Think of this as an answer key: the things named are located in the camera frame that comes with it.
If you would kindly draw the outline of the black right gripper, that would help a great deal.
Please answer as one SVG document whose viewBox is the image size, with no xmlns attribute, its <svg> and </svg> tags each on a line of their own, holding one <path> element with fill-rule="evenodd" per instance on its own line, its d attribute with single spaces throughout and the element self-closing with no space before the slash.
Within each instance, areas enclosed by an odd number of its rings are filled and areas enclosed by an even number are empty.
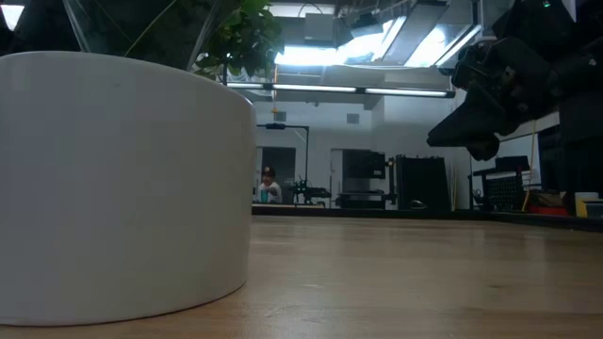
<svg viewBox="0 0 603 339">
<path fill-rule="evenodd" d="M 542 117 L 561 96 L 551 63 L 517 38 L 481 41 L 459 54 L 452 84 L 464 102 L 428 133 L 433 147 L 466 147 L 474 160 L 499 150 L 495 133 L 507 136 Z"/>
</svg>

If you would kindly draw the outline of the black pegboard cart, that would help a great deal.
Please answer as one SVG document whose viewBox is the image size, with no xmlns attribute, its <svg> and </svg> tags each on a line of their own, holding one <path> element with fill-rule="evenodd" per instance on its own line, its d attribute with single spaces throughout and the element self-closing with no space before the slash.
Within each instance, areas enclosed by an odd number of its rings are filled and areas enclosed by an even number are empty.
<svg viewBox="0 0 603 339">
<path fill-rule="evenodd" d="M 481 181 L 472 198 L 481 211 L 521 211 L 528 189 L 540 186 L 532 182 L 533 174 L 526 155 L 496 157 L 493 167 L 471 173 Z"/>
</svg>

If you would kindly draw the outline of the black cabinet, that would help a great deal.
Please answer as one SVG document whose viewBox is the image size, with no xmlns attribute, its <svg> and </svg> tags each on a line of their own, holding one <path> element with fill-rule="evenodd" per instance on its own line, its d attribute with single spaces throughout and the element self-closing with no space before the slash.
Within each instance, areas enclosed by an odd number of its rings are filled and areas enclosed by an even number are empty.
<svg viewBox="0 0 603 339">
<path fill-rule="evenodd" d="M 396 156 L 398 209 L 416 209 L 415 201 L 425 209 L 449 211 L 448 177 L 443 157 Z"/>
</svg>

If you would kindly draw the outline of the white and yellow container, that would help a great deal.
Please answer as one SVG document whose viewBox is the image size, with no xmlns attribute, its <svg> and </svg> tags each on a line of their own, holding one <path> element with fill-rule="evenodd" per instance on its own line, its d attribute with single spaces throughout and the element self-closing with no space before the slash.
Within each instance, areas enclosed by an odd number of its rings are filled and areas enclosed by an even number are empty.
<svg viewBox="0 0 603 339">
<path fill-rule="evenodd" d="M 602 202 L 596 192 L 577 192 L 575 194 L 576 215 L 579 218 L 587 218 L 587 204 L 591 202 Z"/>
</svg>

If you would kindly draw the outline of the long ceiling light bar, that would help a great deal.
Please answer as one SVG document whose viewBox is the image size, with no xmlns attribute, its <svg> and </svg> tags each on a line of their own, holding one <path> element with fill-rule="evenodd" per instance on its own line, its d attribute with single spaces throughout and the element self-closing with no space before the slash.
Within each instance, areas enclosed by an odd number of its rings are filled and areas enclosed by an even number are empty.
<svg viewBox="0 0 603 339">
<path fill-rule="evenodd" d="M 231 89 L 331 92 L 331 93 L 344 93 L 344 94 L 427 97 L 427 98 L 442 98 L 442 99 L 451 99 L 451 98 L 454 98 L 456 95 L 456 92 L 453 90 L 340 87 L 340 86 L 296 85 L 296 84 L 278 84 L 278 83 L 274 84 L 274 83 L 233 82 L 233 83 L 228 83 L 227 87 L 231 88 Z"/>
</svg>

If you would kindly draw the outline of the bright ceiling skylight panel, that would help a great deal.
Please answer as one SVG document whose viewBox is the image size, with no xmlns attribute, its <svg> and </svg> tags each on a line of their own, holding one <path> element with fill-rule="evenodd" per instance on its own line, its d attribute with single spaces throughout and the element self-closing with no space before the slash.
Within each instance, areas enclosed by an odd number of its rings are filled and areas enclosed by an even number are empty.
<svg viewBox="0 0 603 339">
<path fill-rule="evenodd" d="M 405 23 L 399 17 L 382 24 L 383 31 L 368 34 L 337 48 L 287 45 L 284 52 L 275 58 L 277 65 L 288 66 L 333 66 L 352 65 L 365 62 L 385 62 L 388 52 L 392 52 L 395 34 Z M 457 33 L 446 33 L 450 24 L 437 24 L 421 41 L 410 57 L 398 64 L 405 68 L 429 68 L 442 66 L 460 49 L 481 32 L 481 26 L 466 25 Z"/>
</svg>

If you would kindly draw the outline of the grey ceiling air unit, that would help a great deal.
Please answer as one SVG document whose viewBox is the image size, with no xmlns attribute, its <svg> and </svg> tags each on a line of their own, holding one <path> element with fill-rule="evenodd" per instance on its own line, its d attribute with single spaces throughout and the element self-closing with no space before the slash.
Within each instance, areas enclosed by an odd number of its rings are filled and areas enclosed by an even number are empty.
<svg viewBox="0 0 603 339">
<path fill-rule="evenodd" d="M 333 14 L 306 13 L 303 36 L 305 45 L 333 47 Z"/>
</svg>

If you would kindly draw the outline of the person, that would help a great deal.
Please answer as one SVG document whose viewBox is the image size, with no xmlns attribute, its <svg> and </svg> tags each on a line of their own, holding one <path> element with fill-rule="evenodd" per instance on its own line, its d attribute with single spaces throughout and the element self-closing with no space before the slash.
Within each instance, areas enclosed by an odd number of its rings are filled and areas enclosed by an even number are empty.
<svg viewBox="0 0 603 339">
<path fill-rule="evenodd" d="M 270 166 L 266 166 L 262 170 L 262 181 L 258 189 L 258 200 L 260 200 L 260 191 L 267 190 L 269 193 L 269 201 L 267 203 L 282 203 L 283 195 L 282 189 L 275 181 L 275 169 Z"/>
</svg>

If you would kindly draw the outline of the leafy green potted plant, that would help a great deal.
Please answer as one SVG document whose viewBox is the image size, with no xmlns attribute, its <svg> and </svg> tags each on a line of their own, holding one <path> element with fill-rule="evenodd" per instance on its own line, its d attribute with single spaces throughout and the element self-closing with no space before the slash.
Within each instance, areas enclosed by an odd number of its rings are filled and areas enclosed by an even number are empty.
<svg viewBox="0 0 603 339">
<path fill-rule="evenodd" d="M 270 6 L 270 0 L 239 0 L 203 44 L 193 72 L 223 85 L 230 74 L 268 79 L 276 57 L 285 51 L 283 29 Z"/>
</svg>

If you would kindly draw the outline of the wide white ceramic planter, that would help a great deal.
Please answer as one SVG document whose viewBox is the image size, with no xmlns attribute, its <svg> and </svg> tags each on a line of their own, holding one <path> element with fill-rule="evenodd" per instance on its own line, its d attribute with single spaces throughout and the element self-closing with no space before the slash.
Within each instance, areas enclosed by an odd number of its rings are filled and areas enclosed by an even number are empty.
<svg viewBox="0 0 603 339">
<path fill-rule="evenodd" d="M 126 57 L 0 57 L 0 325 L 163 315 L 247 280 L 255 111 Z"/>
</svg>

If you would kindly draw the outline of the bright ceiling lamp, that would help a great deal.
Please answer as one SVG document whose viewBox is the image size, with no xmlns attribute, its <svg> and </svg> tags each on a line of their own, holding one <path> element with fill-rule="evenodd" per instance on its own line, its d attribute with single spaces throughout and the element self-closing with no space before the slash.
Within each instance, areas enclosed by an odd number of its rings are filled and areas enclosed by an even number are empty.
<svg viewBox="0 0 603 339">
<path fill-rule="evenodd" d="M 0 19 L 3 25 L 14 31 L 24 12 L 24 5 L 0 5 Z"/>
</svg>

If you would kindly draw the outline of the black aluminium table frame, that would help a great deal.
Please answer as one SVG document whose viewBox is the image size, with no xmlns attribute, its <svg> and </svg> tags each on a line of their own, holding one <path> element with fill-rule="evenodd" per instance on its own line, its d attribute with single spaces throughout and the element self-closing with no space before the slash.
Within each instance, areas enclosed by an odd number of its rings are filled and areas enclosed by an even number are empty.
<svg viewBox="0 0 603 339">
<path fill-rule="evenodd" d="M 276 205 L 255 205 L 254 216 L 313 217 L 313 218 L 389 218 L 431 219 L 455 221 L 494 221 L 544 228 L 574 230 L 603 234 L 603 218 L 575 218 L 563 216 L 532 215 L 521 213 L 498 213 L 462 210 L 442 212 L 430 210 L 360 210 L 291 208 Z"/>
</svg>

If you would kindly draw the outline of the black wall monitor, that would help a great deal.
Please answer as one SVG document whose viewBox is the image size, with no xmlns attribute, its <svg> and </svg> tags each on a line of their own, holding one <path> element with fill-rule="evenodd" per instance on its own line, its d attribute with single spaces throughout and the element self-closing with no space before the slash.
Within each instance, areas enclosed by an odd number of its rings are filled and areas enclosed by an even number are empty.
<svg viewBox="0 0 603 339">
<path fill-rule="evenodd" d="M 385 154 L 369 150 L 344 150 L 342 175 L 353 179 L 384 179 Z"/>
</svg>

